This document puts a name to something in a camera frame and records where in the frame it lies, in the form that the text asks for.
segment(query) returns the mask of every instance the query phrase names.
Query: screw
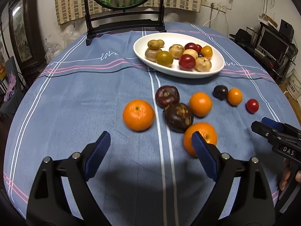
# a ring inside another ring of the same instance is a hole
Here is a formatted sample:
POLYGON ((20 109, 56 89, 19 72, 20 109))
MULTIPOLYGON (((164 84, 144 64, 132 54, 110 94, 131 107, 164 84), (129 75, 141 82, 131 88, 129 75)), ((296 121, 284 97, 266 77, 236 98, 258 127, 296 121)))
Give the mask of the screw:
POLYGON ((72 154, 72 158, 73 159, 78 159, 80 157, 80 153, 79 152, 75 152, 72 154))
POLYGON ((228 160, 230 158, 230 155, 228 153, 222 153, 222 158, 228 160))
POLYGON ((49 156, 46 156, 44 159, 43 159, 43 162, 45 163, 48 163, 50 161, 50 157, 49 156))
POLYGON ((259 162, 259 160, 258 160, 257 157, 252 157, 251 161, 252 161, 253 163, 258 163, 258 162, 259 162))

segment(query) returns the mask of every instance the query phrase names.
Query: speaker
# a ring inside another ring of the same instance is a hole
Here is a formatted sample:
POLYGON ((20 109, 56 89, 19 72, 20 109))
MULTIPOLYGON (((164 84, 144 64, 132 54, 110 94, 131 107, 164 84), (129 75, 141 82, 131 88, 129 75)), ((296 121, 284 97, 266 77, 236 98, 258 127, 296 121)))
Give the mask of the speaker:
POLYGON ((292 27, 292 25, 290 25, 283 19, 281 20, 279 32, 284 37, 286 37, 290 42, 293 41, 293 36, 294 36, 294 32, 295 32, 294 28, 292 27))

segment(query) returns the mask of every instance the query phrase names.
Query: finger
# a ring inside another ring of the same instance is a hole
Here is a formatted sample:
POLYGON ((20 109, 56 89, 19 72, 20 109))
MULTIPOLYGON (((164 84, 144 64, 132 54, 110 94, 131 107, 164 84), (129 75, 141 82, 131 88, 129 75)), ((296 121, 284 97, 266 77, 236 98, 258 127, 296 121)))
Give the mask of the finger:
POLYGON ((289 166, 290 165, 290 160, 289 159, 285 159, 284 162, 283 162, 283 164, 285 166, 289 166))
POLYGON ((281 190, 284 190, 286 184, 287 184, 287 181, 281 179, 281 181, 280 181, 280 183, 279 183, 279 188, 280 188, 281 190))
POLYGON ((283 179, 288 180, 289 177, 290 177, 290 167, 286 166, 283 169, 283 179))
POLYGON ((296 181, 301 182, 301 171, 299 171, 296 175, 296 181))

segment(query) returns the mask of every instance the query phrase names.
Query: white bowl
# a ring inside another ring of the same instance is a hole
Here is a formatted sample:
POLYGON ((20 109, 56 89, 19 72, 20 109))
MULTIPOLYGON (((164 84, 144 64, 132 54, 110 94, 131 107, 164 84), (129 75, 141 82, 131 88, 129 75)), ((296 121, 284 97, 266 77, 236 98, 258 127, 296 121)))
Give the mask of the white bowl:
POLYGON ((154 33, 149 34, 147 36, 139 38, 134 43, 134 52, 137 55, 139 59, 141 59, 146 65, 149 67, 168 74, 172 76, 178 76, 182 78, 205 78, 212 76, 218 72, 220 72, 224 66, 225 66, 225 60, 222 54, 212 45, 208 44, 207 42, 204 42, 203 40, 197 39, 192 36, 184 35, 184 34, 178 34, 178 33, 169 33, 169 32, 162 32, 162 33, 154 33), (145 51, 147 50, 147 43, 150 40, 163 40, 165 42, 165 45, 162 49, 162 51, 168 51, 169 47, 174 44, 180 44, 182 46, 185 46, 189 42, 193 42, 195 44, 199 44, 202 47, 210 46, 213 51, 213 56, 210 59, 212 63, 212 67, 210 71, 208 72, 199 72, 196 69, 193 69, 192 71, 186 71, 181 70, 179 67, 179 60, 174 59, 172 66, 165 67, 162 65, 159 65, 157 63, 154 63, 148 59, 145 58, 145 51))

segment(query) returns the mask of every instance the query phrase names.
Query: monitor screen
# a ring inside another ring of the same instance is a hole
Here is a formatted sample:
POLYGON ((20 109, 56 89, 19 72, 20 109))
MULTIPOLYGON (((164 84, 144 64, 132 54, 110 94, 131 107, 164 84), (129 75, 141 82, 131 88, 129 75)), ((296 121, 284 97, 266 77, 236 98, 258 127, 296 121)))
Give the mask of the monitor screen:
POLYGON ((267 30, 264 31, 259 46, 276 60, 280 59, 281 55, 283 55, 281 53, 286 53, 288 48, 284 42, 267 30))

